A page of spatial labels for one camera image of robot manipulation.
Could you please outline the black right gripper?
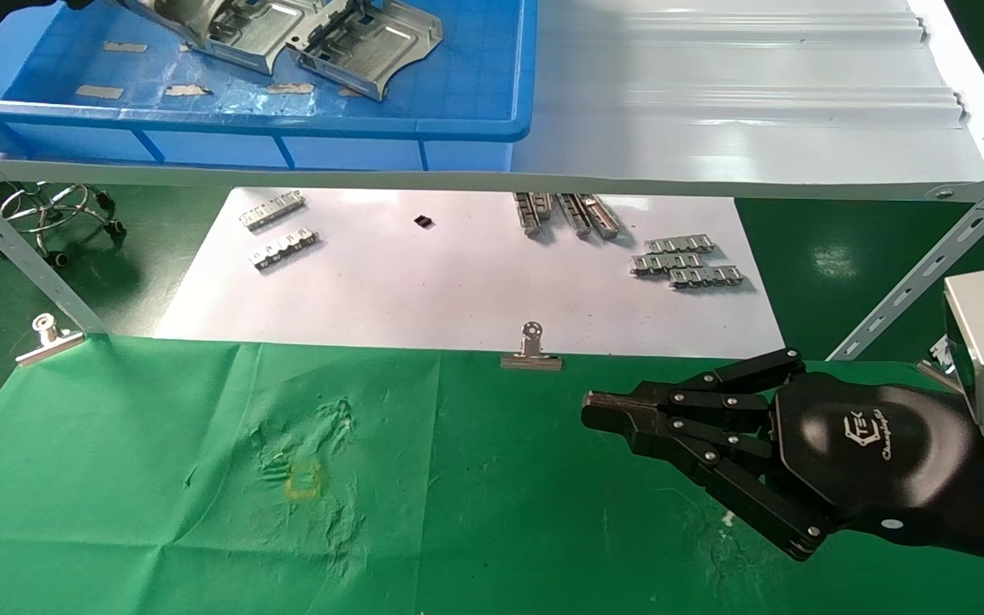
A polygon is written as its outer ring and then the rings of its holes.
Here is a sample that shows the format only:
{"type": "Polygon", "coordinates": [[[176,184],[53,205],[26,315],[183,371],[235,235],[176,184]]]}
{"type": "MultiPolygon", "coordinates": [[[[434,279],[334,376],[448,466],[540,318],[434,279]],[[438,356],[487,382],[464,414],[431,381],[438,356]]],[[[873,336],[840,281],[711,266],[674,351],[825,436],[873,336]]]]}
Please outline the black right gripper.
{"type": "Polygon", "coordinates": [[[838,529],[984,558],[984,436],[962,396],[804,372],[801,352],[782,348],[628,394],[591,390],[583,424],[671,464],[793,560],[838,529]],[[768,412],[765,394],[778,388],[778,455],[831,520],[765,482],[768,443],[731,443],[731,433],[688,419],[768,412]]]}

